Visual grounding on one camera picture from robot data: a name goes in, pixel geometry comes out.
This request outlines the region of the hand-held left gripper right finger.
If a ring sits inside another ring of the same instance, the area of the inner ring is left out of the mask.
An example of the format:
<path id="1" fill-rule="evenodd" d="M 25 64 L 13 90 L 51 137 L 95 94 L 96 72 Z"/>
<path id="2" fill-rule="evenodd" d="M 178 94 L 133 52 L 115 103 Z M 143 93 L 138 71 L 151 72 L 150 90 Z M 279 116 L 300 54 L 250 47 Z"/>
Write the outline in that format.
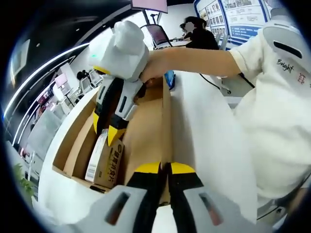
<path id="1" fill-rule="evenodd" d="M 256 233 L 236 203 L 204 186 L 195 170 L 169 163 L 171 208 L 179 233 Z"/>

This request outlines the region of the person's right hand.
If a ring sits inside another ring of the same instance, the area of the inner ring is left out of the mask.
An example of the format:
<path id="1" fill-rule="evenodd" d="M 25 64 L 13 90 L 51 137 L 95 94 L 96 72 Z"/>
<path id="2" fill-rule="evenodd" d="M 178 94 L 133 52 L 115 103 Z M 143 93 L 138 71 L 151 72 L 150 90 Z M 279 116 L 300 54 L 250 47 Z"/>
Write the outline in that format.
<path id="1" fill-rule="evenodd" d="M 148 88 L 159 86 L 164 74 L 169 70 L 170 62 L 165 54 L 153 52 L 148 59 L 146 67 L 143 69 L 139 79 L 143 82 L 143 93 Z"/>

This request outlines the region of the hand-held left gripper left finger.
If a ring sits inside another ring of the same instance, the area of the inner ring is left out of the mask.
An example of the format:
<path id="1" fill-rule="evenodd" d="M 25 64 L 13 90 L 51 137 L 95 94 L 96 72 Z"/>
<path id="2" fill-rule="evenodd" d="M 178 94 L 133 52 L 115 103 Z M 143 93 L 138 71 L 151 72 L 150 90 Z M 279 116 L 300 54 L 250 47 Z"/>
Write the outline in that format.
<path id="1" fill-rule="evenodd" d="M 161 162 L 140 165 L 127 185 L 117 185 L 91 205 L 71 233 L 149 233 L 166 184 Z"/>

